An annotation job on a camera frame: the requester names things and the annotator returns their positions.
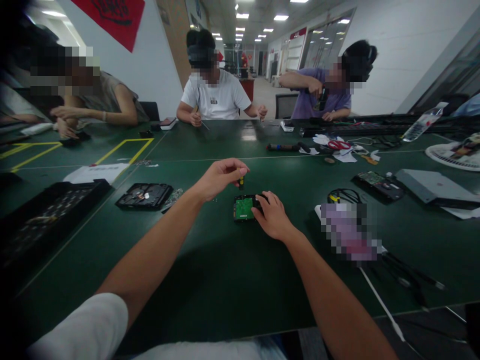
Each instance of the ceiling light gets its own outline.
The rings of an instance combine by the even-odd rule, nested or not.
[[[66,18],[67,17],[67,15],[62,14],[61,12],[58,12],[58,11],[44,10],[44,11],[42,11],[42,13],[44,13],[46,15],[51,15],[51,16],[54,16],[54,17],[57,17],[57,18]]]

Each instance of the gray device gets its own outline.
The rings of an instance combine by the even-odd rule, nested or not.
[[[395,177],[426,204],[465,210],[480,208],[480,196],[439,172],[402,169]]]

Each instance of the green table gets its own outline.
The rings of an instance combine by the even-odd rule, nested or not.
[[[423,135],[400,149],[380,152],[376,166],[358,156],[356,163],[330,165],[323,156],[266,151],[268,143],[293,144],[300,140],[297,131],[285,133],[275,121],[211,120],[207,125],[210,130],[179,123],[171,131],[156,133],[138,159],[150,159],[158,167],[130,166],[113,183],[115,190],[78,228],[72,229],[71,236],[30,278],[18,284],[14,303],[25,318],[31,341],[90,297],[112,267],[160,218],[159,212],[125,211],[114,205],[136,182],[162,182],[186,190],[214,160],[242,159],[251,169],[245,177],[243,194],[262,190],[276,193],[292,223],[306,234],[373,317],[383,316],[382,308],[361,273],[332,253],[314,207],[324,203],[333,189],[357,189],[351,178],[368,170],[381,174],[403,168],[439,171],[480,194],[477,173],[443,166],[424,154],[426,147],[447,142],[433,134]],[[1,214],[61,181],[79,166],[96,162],[124,139],[137,139],[138,131],[147,127],[144,124],[121,130],[91,125],[87,132],[92,140],[81,147],[59,147],[21,167],[17,174],[24,181],[1,194]],[[56,136],[44,133],[34,141],[54,142]],[[126,142],[103,164],[132,158],[144,144]],[[23,151],[11,155],[2,160],[2,168],[8,170],[31,155]],[[233,222],[233,199],[238,194],[238,189],[228,187],[205,204],[178,259],[126,335],[119,354],[139,353],[162,343],[219,341],[315,324],[300,276],[285,246],[265,235],[255,222]],[[385,247],[447,285],[448,291],[425,287],[429,307],[480,299],[478,219],[459,220],[411,195],[389,205],[368,194],[365,197],[369,218]],[[408,292],[387,274],[381,275],[382,281],[372,276],[371,280],[392,313],[419,310]]]

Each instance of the plastic water bottle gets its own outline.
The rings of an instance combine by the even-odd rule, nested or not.
[[[419,138],[434,122],[444,114],[444,107],[448,102],[439,102],[433,109],[425,111],[415,123],[401,136],[405,142],[412,142]]]

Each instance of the red banner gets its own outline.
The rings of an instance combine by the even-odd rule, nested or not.
[[[307,28],[304,27],[303,29],[298,30],[298,31],[294,32],[293,34],[291,34],[290,35],[290,40],[293,40],[295,38],[298,38],[299,36],[305,35],[306,33],[307,33]]]
[[[131,53],[145,7],[144,0],[71,0]]]

